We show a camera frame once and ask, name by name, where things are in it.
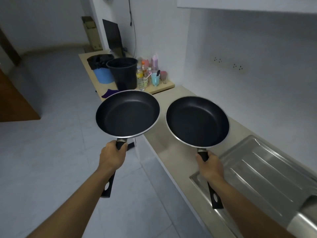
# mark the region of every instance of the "black bucket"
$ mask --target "black bucket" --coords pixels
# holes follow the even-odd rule
[[[111,71],[114,82],[119,91],[136,89],[137,87],[137,64],[135,58],[115,58],[107,62],[107,67]]]

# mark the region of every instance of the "frying pan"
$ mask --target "frying pan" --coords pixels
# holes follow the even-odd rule
[[[128,138],[148,131],[159,119],[160,107],[152,94],[140,90],[126,90],[115,93],[104,100],[96,112],[96,122],[105,133],[116,137],[118,150]],[[114,175],[109,187],[101,194],[109,198]]]
[[[222,142],[229,133],[225,112],[208,99],[197,96],[182,97],[170,104],[165,113],[170,132],[181,142],[198,149],[206,162],[207,148]],[[218,194],[208,184],[213,209],[223,209]]]

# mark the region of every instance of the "computer screen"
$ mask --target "computer screen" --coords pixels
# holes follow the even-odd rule
[[[102,22],[105,28],[109,48],[118,56],[125,57],[118,24],[104,19],[102,20]]]

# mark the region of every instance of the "black pan handle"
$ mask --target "black pan handle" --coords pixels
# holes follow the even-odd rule
[[[206,149],[198,149],[198,154],[202,157],[204,162],[206,162],[209,159],[208,152]],[[209,183],[208,183],[208,188],[209,188],[212,208],[223,209],[224,206],[222,205],[219,195],[210,187]]]
[[[126,143],[127,139],[121,139],[121,138],[118,138],[117,139],[117,142],[116,142],[116,147],[117,147],[117,150],[120,150],[122,145],[124,145],[124,143]],[[101,193],[101,197],[102,198],[110,198],[110,195],[111,195],[111,189],[112,189],[112,184],[113,184],[113,179],[114,179],[114,175],[116,174],[116,172],[114,172],[114,174],[110,177],[109,179],[109,186],[106,190],[104,190],[102,193]]]

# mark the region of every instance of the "cabinet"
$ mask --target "cabinet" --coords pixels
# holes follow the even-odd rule
[[[177,0],[177,7],[317,13],[317,0]]]

